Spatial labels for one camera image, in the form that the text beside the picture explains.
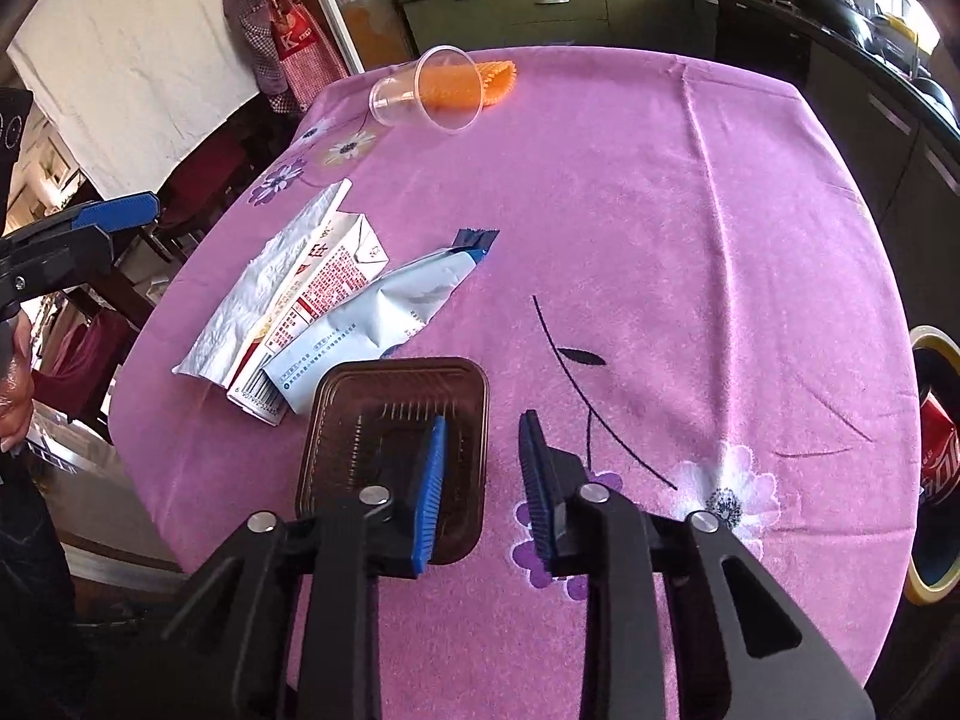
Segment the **person left hand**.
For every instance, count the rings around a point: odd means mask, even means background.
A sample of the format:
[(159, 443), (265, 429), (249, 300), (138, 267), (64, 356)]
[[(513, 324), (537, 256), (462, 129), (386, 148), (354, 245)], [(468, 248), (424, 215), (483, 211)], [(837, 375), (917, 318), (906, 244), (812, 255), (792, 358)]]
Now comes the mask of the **person left hand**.
[(2, 450), (8, 452), (21, 444), (29, 431), (32, 420), (32, 351), (31, 322), (23, 310), (18, 312), (13, 325), (13, 351), (7, 372), (2, 376), (2, 410), (0, 410), (0, 436)]

